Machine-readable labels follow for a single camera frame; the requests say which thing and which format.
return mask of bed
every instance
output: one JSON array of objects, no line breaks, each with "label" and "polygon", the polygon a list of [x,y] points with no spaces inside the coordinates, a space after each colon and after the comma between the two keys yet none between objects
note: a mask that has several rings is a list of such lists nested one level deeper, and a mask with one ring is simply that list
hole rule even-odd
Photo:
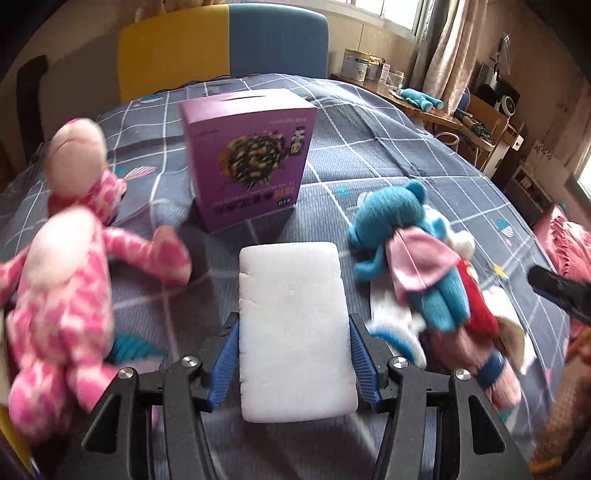
[{"label": "bed", "polygon": [[[205,95],[265,88],[292,90],[319,109],[298,203],[289,210],[205,233],[192,202],[178,105]],[[530,265],[551,268],[551,264],[517,211],[478,170],[417,129],[385,100],[326,79],[262,74],[191,83],[130,101],[99,115],[97,121],[107,138],[110,168],[128,181],[114,224],[145,238],[158,225],[173,225],[193,260],[189,286],[172,289],[123,262],[110,261],[118,332],[157,345],[166,352],[165,365],[193,352],[238,308],[240,249],[272,242],[334,242],[349,311],[368,318],[369,286],[355,282],[353,265],[361,257],[350,252],[346,230],[364,193],[418,178],[427,186],[429,204],[456,230],[474,234],[473,263],[481,286],[496,284],[506,290],[532,338],[537,360],[520,378],[523,399],[507,424],[525,458],[531,456],[535,434],[557,395],[568,318],[527,284]],[[47,197],[41,162],[19,175],[2,195],[0,260],[13,257],[41,228],[47,219]],[[371,476],[384,416],[361,402],[356,413],[322,421],[245,423],[237,377],[225,403],[203,418],[220,478]],[[425,472],[433,464],[433,412],[427,430]],[[156,435],[155,441],[158,476],[166,478],[163,436]]]}]

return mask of food image on box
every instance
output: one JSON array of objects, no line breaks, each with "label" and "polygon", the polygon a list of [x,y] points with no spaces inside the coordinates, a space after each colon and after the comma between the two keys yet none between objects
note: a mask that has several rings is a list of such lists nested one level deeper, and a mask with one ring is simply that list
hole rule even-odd
[{"label": "food image on box", "polygon": [[217,159],[222,175],[240,182],[248,190],[258,183],[271,184],[271,174],[284,168],[287,156],[285,138],[282,134],[264,132],[254,137],[238,137],[229,143]]}]

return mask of curtain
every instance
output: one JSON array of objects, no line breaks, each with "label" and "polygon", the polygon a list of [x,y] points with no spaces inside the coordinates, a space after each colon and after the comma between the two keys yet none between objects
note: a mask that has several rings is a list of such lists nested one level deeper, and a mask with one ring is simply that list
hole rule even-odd
[{"label": "curtain", "polygon": [[554,155],[573,175],[584,166],[591,147],[591,87],[586,79],[579,99],[554,147]]},{"label": "curtain", "polygon": [[453,113],[470,81],[488,0],[450,0],[447,21],[423,83]]},{"label": "curtain", "polygon": [[425,24],[419,36],[417,59],[414,62],[413,73],[408,85],[410,88],[419,91],[423,89],[427,69],[447,22],[449,3],[450,0],[431,0],[428,6]]}]

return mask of pink pillow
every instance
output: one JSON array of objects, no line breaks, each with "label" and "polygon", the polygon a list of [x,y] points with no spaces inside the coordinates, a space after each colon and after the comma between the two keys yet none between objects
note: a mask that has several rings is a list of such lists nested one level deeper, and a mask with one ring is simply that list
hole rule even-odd
[{"label": "pink pillow", "polygon": [[[557,205],[536,224],[534,233],[560,275],[591,282],[591,233],[578,223],[569,222]],[[577,337],[583,328],[580,321],[571,319],[571,338]]]}]

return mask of white sponge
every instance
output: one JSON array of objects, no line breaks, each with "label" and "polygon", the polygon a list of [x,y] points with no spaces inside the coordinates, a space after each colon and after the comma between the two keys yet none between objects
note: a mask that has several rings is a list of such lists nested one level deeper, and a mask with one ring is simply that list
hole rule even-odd
[{"label": "white sponge", "polygon": [[275,423],[357,410],[336,245],[243,248],[239,283],[242,417]]}]

